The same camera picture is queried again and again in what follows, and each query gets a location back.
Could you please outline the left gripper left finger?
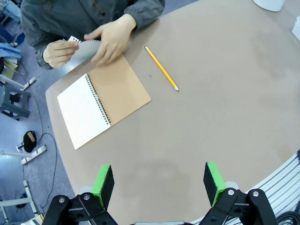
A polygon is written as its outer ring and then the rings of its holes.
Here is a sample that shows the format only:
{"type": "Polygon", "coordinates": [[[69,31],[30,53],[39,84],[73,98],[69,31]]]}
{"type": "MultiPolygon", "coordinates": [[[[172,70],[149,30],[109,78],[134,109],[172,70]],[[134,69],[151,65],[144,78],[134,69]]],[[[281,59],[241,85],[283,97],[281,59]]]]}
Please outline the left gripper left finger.
{"type": "Polygon", "coordinates": [[[78,225],[83,222],[89,222],[91,225],[117,224],[107,211],[113,186],[111,166],[101,166],[91,191],[78,194],[73,199],[65,195],[55,196],[42,224],[78,225]]]}

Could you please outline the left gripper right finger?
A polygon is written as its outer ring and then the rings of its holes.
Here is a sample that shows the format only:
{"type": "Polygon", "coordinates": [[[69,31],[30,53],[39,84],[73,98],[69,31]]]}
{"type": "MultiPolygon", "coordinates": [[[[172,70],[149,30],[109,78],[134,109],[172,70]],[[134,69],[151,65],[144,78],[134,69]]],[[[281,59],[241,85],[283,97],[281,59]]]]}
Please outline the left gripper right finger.
{"type": "Polygon", "coordinates": [[[206,162],[203,182],[211,209],[201,225],[224,225],[230,218],[238,218],[243,225],[278,224],[263,190],[251,189],[243,193],[227,187],[215,162],[206,162]]]}

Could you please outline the person's right hand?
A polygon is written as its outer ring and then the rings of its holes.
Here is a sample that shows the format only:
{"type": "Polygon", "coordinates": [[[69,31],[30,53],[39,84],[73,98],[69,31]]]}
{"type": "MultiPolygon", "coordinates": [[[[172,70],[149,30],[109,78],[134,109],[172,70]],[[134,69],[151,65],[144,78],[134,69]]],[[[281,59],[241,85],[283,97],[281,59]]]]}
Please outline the person's right hand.
{"type": "Polygon", "coordinates": [[[47,45],[43,59],[52,68],[60,68],[71,60],[78,49],[78,42],[58,40],[47,45]]]}

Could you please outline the person's left hand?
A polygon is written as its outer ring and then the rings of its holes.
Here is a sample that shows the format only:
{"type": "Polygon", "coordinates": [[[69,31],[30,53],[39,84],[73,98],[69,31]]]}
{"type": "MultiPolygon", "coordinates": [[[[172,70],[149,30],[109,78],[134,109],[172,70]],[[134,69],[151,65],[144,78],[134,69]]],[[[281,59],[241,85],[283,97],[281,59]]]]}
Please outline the person's left hand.
{"type": "Polygon", "coordinates": [[[99,67],[116,60],[125,52],[130,34],[135,27],[135,19],[129,14],[124,14],[116,21],[101,25],[91,33],[84,35],[85,40],[101,38],[99,49],[91,62],[99,67]]]}

